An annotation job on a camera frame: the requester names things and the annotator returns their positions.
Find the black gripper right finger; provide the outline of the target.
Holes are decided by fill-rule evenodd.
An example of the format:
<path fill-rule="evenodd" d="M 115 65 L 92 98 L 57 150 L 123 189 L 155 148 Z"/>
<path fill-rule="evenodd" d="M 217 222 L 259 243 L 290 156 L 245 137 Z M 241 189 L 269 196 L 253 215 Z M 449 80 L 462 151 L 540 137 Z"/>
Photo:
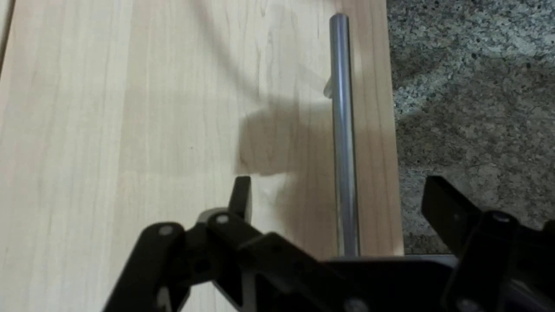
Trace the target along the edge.
<path fill-rule="evenodd" d="M 481 210 L 444 177 L 425 181 L 422 214 L 455 254 L 448 312 L 555 312 L 555 222 L 524 226 Z"/>

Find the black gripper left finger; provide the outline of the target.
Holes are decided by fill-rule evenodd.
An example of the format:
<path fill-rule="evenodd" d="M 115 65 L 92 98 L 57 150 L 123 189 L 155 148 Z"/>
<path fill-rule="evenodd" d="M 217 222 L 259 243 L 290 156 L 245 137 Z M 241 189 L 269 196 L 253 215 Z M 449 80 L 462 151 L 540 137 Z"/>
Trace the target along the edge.
<path fill-rule="evenodd" d="M 248 221 L 252 179 L 234 181 L 229 205 L 184 229 L 146 228 L 102 312 L 181 312 L 191 290 L 212 283 L 240 312 L 319 312 L 323 297 L 302 271 L 312 264 L 278 234 Z"/>

